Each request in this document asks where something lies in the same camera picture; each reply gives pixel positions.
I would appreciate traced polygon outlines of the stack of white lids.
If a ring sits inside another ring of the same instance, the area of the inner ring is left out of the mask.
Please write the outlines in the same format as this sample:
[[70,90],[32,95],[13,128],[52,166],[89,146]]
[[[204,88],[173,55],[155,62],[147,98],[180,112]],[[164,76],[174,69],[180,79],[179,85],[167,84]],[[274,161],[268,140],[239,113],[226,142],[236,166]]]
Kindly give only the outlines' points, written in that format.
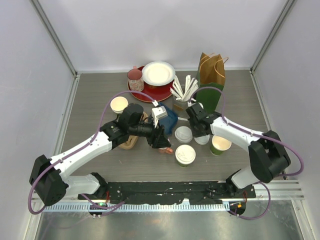
[[175,138],[182,144],[190,143],[193,139],[192,130],[187,126],[180,126],[174,132]]

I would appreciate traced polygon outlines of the green paper cups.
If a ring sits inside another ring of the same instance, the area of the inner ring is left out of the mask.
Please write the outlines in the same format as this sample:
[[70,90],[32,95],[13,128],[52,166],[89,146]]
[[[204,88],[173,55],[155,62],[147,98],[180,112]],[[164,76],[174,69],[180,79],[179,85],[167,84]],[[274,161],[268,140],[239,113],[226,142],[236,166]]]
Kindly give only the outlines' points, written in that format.
[[117,96],[110,102],[110,108],[116,114],[121,114],[128,105],[128,100],[123,96]]

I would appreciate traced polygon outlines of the white cup lid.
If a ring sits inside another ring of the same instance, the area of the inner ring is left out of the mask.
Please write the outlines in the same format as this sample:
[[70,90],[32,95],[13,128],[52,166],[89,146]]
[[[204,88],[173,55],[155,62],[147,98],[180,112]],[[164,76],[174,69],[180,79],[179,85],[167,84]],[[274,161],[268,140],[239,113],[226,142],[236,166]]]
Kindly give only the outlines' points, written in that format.
[[199,145],[206,145],[210,140],[210,135],[195,137],[194,140]]
[[180,145],[175,150],[175,159],[179,162],[194,162],[196,159],[196,151],[190,145]]

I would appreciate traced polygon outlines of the small pink handled cup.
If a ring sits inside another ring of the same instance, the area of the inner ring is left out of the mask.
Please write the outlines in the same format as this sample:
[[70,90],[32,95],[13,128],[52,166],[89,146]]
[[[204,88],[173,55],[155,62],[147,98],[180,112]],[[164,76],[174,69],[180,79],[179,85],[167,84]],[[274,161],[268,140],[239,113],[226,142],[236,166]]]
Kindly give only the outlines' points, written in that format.
[[158,151],[162,154],[173,154],[173,150],[170,147],[159,148]]

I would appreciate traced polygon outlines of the green paper coffee cup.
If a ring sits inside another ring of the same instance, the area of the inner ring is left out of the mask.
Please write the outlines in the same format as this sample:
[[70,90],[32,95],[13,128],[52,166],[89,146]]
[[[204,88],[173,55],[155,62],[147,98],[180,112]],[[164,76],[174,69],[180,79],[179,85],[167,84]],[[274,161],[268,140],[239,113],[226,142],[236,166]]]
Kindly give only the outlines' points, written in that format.
[[177,160],[177,164],[180,166],[180,167],[188,167],[192,164],[193,162],[180,162]]

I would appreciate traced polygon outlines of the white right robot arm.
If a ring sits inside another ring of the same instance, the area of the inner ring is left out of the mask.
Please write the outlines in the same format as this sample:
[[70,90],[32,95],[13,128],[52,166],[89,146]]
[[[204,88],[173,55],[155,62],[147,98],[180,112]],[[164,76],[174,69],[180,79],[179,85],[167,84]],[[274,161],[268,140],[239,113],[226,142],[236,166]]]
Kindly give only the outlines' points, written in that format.
[[241,126],[218,112],[207,113],[199,103],[186,109],[194,137],[212,135],[222,137],[248,153],[249,165],[226,179],[226,193],[233,198],[257,182],[270,183],[291,164],[291,159],[281,144],[279,135]]

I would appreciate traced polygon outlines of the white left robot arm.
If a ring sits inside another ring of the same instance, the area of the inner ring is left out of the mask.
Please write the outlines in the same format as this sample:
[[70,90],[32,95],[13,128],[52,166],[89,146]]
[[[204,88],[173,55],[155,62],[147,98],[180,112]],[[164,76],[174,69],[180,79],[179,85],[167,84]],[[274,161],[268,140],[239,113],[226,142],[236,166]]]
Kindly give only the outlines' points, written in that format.
[[73,176],[73,172],[127,142],[130,136],[145,137],[153,149],[171,147],[165,127],[159,123],[167,115],[165,107],[158,105],[147,119],[143,119],[143,107],[136,103],[129,104],[116,119],[99,127],[93,136],[75,147],[50,158],[39,156],[29,179],[33,191],[46,207],[72,195],[84,194],[97,200],[105,198],[108,184],[101,175],[93,172],[86,176]]

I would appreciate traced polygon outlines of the cardboard cup carrier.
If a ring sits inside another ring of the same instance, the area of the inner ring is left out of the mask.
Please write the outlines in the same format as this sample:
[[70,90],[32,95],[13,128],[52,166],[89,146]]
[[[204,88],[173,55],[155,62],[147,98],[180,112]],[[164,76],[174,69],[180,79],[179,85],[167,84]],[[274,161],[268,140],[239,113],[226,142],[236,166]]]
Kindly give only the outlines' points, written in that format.
[[[148,114],[146,112],[143,112],[141,120],[145,122],[148,117]],[[130,135],[128,140],[120,144],[118,147],[124,150],[130,150],[135,146],[136,142],[138,141],[138,138],[138,136]]]

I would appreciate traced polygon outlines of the wrapped white straw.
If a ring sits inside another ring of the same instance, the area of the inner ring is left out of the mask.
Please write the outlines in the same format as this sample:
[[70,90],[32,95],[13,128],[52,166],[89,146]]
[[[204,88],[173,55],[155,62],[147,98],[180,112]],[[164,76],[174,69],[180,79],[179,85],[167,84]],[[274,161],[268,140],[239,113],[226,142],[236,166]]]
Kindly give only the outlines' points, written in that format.
[[188,122],[189,119],[188,118],[184,118],[184,117],[177,117],[179,121],[185,121],[185,122]]

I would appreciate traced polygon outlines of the grey metal utensil tin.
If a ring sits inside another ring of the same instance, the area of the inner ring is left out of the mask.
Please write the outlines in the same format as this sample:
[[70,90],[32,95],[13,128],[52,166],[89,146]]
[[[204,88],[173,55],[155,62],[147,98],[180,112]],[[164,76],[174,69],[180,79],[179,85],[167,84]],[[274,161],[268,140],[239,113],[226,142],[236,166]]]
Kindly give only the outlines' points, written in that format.
[[172,100],[172,110],[176,113],[176,115],[180,118],[187,119],[189,117],[186,109],[188,108],[187,101],[177,100],[176,97],[173,97]]

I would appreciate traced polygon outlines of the blue shell-shaped dish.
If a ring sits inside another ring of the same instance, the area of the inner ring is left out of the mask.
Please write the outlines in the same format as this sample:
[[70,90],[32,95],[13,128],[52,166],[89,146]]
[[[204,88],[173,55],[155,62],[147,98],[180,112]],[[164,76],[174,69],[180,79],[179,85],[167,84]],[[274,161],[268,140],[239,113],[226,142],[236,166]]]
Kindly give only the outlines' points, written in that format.
[[167,136],[171,136],[173,134],[173,129],[177,125],[178,122],[178,116],[177,114],[169,108],[167,105],[165,105],[162,102],[158,103],[161,107],[164,107],[167,113],[166,117],[163,117],[159,120],[159,125],[164,126],[164,133]]

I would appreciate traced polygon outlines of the red round tray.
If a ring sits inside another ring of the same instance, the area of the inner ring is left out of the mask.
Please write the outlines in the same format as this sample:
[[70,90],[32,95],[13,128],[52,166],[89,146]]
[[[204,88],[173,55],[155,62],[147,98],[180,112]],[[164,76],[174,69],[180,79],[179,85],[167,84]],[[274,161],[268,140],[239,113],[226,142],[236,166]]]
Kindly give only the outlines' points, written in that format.
[[[144,89],[142,93],[147,94],[148,96],[152,97],[158,102],[162,102],[168,99],[172,95],[170,88],[173,87],[173,82],[174,82],[174,78],[170,82],[168,82],[166,85],[159,85],[159,86],[150,85],[144,82]],[[138,93],[131,93],[131,95],[141,102],[144,102],[144,103],[152,102],[148,97],[144,95],[141,95]]]

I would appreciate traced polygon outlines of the green brown paper bag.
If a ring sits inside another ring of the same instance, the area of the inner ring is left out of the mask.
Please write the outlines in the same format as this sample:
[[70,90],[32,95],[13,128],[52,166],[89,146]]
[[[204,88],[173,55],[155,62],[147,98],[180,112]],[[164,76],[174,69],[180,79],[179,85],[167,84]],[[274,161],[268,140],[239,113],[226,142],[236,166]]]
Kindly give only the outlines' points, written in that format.
[[201,53],[196,74],[200,91],[195,94],[195,99],[209,114],[216,110],[221,93],[205,87],[214,87],[223,91],[226,81],[225,63],[228,60],[228,57],[222,57],[220,54]]

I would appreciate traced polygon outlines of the white paper plate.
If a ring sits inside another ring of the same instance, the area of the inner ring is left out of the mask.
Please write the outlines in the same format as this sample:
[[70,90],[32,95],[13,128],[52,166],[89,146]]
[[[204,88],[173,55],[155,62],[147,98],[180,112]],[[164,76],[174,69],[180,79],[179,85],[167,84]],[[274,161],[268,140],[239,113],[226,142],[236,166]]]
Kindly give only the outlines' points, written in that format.
[[164,61],[153,61],[146,64],[142,69],[142,78],[151,86],[164,86],[172,82],[176,71],[174,67]]

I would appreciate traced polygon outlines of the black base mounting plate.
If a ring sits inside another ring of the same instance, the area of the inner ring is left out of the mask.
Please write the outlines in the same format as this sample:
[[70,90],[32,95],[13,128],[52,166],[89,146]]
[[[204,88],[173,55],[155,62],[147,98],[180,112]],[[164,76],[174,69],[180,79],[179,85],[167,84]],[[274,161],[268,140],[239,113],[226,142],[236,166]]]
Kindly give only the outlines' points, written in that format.
[[129,205],[173,205],[188,199],[191,205],[220,204],[223,199],[254,199],[254,187],[235,189],[218,181],[108,182],[101,191],[86,195],[91,200],[124,201]]

